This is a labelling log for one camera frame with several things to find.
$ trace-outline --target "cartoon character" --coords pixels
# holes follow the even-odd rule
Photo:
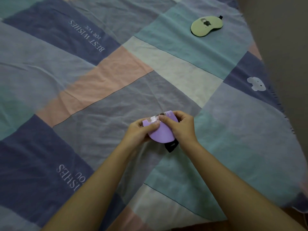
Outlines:
[[[266,90],[266,87],[264,83],[262,82],[262,80],[257,77],[249,77],[247,79],[247,82],[252,84],[251,88],[254,91],[265,91]]]

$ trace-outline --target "person's right arm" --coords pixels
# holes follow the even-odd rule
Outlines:
[[[179,123],[162,115],[160,120],[172,129],[180,147],[194,164],[236,230],[305,230],[199,144],[192,116],[181,111],[173,113],[180,121]]]

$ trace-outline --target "person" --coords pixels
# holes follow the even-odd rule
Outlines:
[[[171,128],[181,149],[194,164],[235,230],[305,230],[199,144],[192,116],[181,111],[174,111],[174,114],[179,122],[162,115],[159,119]],[[160,122],[155,122],[142,127],[145,119],[129,125],[112,154],[47,222],[43,231],[90,231],[99,228],[125,168],[136,154],[135,148],[150,140],[148,133],[160,125]]]

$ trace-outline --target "brown floor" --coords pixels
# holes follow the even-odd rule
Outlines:
[[[292,208],[283,209],[290,217],[300,223],[305,229],[305,220],[303,214],[297,212]],[[206,224],[199,224],[188,226],[184,228],[172,229],[172,231],[233,231],[228,221],[211,222]]]

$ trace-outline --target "person's left hand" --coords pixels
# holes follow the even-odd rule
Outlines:
[[[121,144],[129,147],[133,151],[138,145],[151,140],[148,133],[159,128],[160,122],[156,121],[149,126],[143,127],[142,121],[147,118],[142,118],[131,123],[126,131]]]

